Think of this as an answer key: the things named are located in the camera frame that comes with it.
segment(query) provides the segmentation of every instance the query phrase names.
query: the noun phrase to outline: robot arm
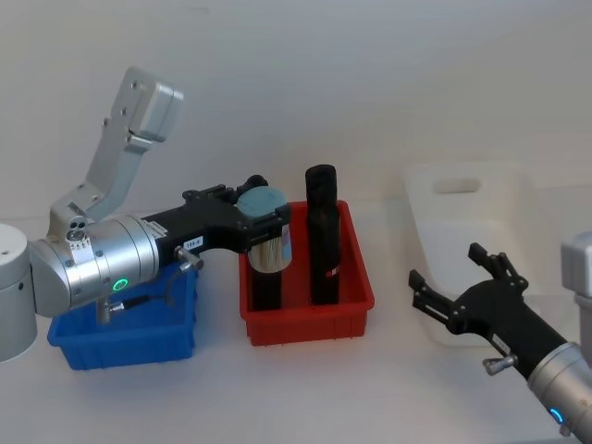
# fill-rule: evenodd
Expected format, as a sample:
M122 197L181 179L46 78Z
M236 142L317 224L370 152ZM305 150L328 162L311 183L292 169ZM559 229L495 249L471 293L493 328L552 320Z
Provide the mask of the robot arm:
M0 362L34 342L35 313L54 317L97 301L99 320L108 322L113 292L154 279L178 260L181 272L197 266L196 254L208 249L247 252L290 222L287 206L257 219L234 206L243 192L267 184L260 176L236 190L185 191L183 206L145 219L101 220L125 199L142 155L167 138L182 99L162 80L130 68L86 180L52 205L47 236L27 242L0 224Z
M518 275L504 253L488 255L479 244L469 258L493 277L451 301L410 273L413 307L446 326L450 333L474 333L487 339L501 354L483 362L494 376L515 367L528 387L560 424L564 436L592 440L592 370L577 344L568 343L524 302L526 279Z

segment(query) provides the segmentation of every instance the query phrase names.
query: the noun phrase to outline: green indicator light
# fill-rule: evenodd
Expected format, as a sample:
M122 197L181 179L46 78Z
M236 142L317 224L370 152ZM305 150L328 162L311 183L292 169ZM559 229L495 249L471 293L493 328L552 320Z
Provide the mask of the green indicator light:
M130 282L124 277L113 284L113 291L120 291L125 289Z

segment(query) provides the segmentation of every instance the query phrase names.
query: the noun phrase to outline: handle cutout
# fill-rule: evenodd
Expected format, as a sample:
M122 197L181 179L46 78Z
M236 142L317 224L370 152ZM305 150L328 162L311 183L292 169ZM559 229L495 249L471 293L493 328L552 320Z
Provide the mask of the handle cutout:
M477 192L481 188L479 179L441 179L434 183L435 194L467 194Z

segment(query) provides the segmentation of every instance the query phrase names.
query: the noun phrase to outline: white plastic bin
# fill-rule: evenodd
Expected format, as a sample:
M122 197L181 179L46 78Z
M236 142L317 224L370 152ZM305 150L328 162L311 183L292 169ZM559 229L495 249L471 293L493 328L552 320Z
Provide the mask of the white plastic bin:
M468 257L472 242L505 252L530 283L526 302L560 332L573 298L561 286L561 239L529 177L513 164L464 162L418 165L405 175L414 219L411 265L432 288L456 299L491 276ZM429 335L450 346L486 345L474 335L453 336L421 315Z

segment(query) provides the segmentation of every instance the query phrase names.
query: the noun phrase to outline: black bottle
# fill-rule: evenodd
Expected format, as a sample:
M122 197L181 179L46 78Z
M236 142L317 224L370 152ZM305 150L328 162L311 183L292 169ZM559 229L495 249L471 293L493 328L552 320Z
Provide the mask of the black bottle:
M337 207L337 172L332 165L306 171L308 246L311 266L311 302L339 302L341 236Z

